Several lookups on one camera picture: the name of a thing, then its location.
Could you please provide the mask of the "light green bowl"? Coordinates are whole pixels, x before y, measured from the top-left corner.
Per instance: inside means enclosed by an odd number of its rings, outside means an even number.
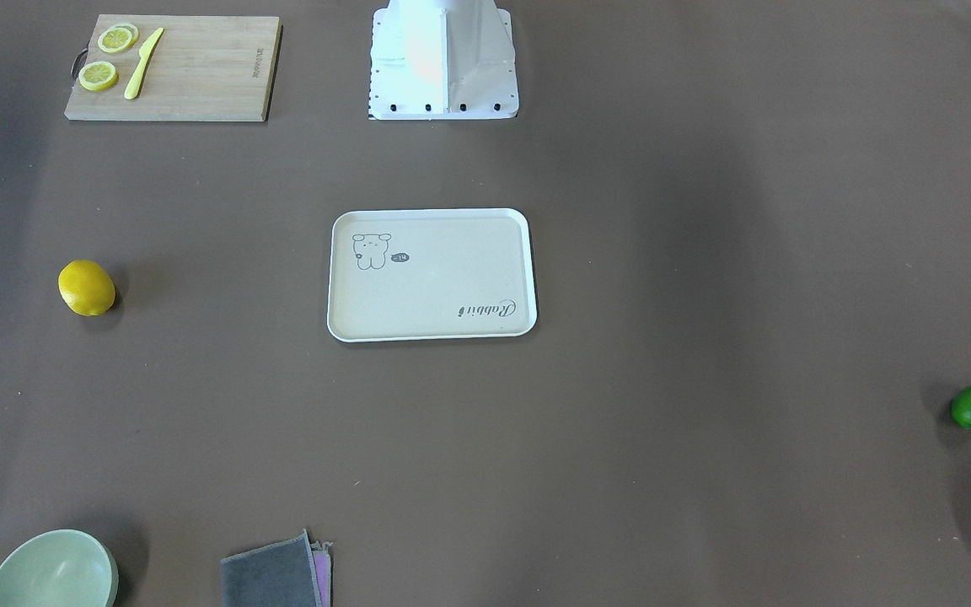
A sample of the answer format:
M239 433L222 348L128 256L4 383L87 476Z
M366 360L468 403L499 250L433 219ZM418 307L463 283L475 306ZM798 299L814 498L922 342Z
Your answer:
M107 546L75 529L36 535L0 565L0 606L112 606L118 588Z

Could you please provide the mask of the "lemon slice lower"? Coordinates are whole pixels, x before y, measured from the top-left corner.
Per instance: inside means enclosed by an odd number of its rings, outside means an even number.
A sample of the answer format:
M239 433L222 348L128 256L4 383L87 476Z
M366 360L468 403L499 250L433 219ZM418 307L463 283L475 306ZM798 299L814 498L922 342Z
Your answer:
M76 80L85 91L105 91L118 82L119 70L112 62L88 62L78 69Z

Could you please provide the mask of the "lemon slice upper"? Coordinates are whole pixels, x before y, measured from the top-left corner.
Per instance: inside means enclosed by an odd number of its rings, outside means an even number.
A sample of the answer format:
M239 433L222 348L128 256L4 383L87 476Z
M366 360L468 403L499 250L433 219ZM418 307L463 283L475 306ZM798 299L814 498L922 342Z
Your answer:
M97 46L108 54L118 54L130 50L139 37L139 29L132 23L112 24L101 32Z

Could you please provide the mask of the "bamboo cutting board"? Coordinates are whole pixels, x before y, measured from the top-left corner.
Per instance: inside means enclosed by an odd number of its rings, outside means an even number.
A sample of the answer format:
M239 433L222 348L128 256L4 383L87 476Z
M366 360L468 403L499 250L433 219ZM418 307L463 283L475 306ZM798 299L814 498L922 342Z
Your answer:
M105 53L98 38L120 23L138 27L138 42L128 51ZM158 28L164 34L138 96L125 99L139 46ZM73 121L263 122L281 35L277 16L101 14L89 39L88 60L111 62L119 80L103 92L73 86L64 114Z

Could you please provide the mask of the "lemon slice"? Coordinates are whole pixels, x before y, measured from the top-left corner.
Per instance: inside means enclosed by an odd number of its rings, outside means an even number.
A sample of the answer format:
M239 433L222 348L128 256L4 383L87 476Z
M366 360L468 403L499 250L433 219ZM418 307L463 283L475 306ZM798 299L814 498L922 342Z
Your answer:
M118 82L119 70L112 62L88 62L78 69L76 80L85 91L105 91Z
M97 46L108 54L118 54L130 50L139 37L139 29L132 23L112 24L101 32Z

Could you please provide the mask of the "yellow plastic knife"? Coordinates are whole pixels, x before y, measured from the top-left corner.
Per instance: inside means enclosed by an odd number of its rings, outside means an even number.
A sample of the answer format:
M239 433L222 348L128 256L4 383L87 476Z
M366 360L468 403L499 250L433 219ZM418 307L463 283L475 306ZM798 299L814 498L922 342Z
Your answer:
M164 35L165 28L158 27L152 34L142 43L138 51L139 61L131 74L130 80L128 80L123 97L126 100L137 99L140 94L140 89L142 89L143 81L145 81L147 69L149 67L149 62L152 54L159 43L162 35Z

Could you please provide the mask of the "yellow lemon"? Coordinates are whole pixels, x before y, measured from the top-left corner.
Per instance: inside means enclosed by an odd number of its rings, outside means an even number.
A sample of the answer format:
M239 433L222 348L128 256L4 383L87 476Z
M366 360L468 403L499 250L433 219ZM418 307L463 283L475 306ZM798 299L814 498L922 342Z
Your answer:
M89 259L74 259L62 268L57 279L59 295L74 314L97 316L113 307L115 284L100 265Z

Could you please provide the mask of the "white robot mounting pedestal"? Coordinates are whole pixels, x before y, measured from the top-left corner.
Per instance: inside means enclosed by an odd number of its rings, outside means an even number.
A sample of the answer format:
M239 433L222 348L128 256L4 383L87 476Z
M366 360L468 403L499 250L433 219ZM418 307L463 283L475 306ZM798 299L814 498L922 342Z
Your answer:
M389 1L373 13L370 59L375 121L518 115L512 15L493 1Z

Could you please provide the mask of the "grey folded cloth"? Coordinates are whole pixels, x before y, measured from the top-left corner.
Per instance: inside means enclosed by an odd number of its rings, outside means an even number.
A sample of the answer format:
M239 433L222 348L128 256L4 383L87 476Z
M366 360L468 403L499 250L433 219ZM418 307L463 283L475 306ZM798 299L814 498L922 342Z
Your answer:
M330 606L330 542L304 531L220 561L223 606Z

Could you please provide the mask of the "white rabbit print tray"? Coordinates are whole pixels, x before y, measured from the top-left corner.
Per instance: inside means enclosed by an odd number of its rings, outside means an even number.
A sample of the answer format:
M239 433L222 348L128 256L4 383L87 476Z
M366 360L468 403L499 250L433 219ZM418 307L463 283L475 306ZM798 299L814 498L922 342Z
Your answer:
M338 341L522 336L536 323L521 212L373 210L335 220L327 325Z

